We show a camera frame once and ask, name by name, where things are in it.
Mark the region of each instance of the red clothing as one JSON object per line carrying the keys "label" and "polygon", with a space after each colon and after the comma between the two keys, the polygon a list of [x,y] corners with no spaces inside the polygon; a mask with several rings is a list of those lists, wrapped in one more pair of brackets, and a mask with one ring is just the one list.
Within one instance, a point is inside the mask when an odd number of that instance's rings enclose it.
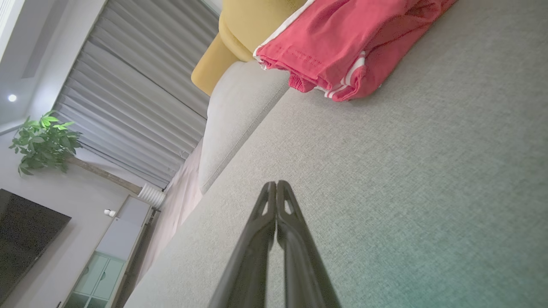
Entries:
{"label": "red clothing", "polygon": [[456,0],[308,0],[254,52],[301,92],[334,101],[371,94]]}

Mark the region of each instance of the black tv screen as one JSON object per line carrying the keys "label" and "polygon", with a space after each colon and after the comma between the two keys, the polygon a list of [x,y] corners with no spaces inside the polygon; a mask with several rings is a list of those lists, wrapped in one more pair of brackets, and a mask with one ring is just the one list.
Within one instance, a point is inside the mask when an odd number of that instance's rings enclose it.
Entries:
{"label": "black tv screen", "polygon": [[70,219],[0,189],[0,305]]}

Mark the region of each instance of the sofa cushion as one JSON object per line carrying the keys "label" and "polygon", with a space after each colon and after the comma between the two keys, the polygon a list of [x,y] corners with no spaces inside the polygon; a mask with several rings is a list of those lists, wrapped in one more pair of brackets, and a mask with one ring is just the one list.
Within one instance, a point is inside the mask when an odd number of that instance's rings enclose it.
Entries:
{"label": "sofa cushion", "polygon": [[223,23],[239,44],[252,53],[305,2],[306,0],[224,0],[221,15]]}
{"label": "sofa cushion", "polygon": [[205,193],[274,104],[289,89],[289,74],[236,62],[209,100],[198,181]]}
{"label": "sofa cushion", "polygon": [[[342,307],[547,307],[547,15],[545,0],[459,0],[370,97],[288,90],[125,308],[207,307],[278,179]],[[284,307],[277,242],[267,279],[267,307]]]}
{"label": "sofa cushion", "polygon": [[190,78],[194,85],[211,96],[222,74],[236,61],[238,58],[228,50],[220,35],[217,34],[192,71]]}
{"label": "sofa cushion", "polygon": [[224,14],[219,16],[219,36],[222,42],[231,53],[244,62],[254,61],[253,53],[247,49],[242,43],[232,34],[227,26]]}

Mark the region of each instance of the window curtain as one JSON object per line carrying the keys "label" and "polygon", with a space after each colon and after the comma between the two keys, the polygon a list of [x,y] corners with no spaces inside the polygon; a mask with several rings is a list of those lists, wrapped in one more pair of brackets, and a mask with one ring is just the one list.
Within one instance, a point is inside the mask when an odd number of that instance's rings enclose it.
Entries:
{"label": "window curtain", "polygon": [[83,146],[165,187],[203,137],[190,80],[218,31],[199,0],[109,0],[56,102]]}

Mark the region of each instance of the potted plant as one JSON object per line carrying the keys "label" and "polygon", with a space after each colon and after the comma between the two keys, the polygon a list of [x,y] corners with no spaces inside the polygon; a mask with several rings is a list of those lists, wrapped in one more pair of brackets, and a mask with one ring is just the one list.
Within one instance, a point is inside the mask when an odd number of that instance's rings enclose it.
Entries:
{"label": "potted plant", "polygon": [[72,163],[126,188],[155,207],[162,205],[165,194],[155,187],[149,184],[139,187],[76,158],[76,149],[82,147],[78,141],[82,133],[68,130],[67,127],[74,122],[59,123],[57,118],[51,116],[54,112],[46,113],[38,121],[31,121],[28,117],[16,132],[9,148],[24,155],[18,167],[21,176],[33,175],[32,170],[42,168],[57,168],[66,173],[68,164]]}

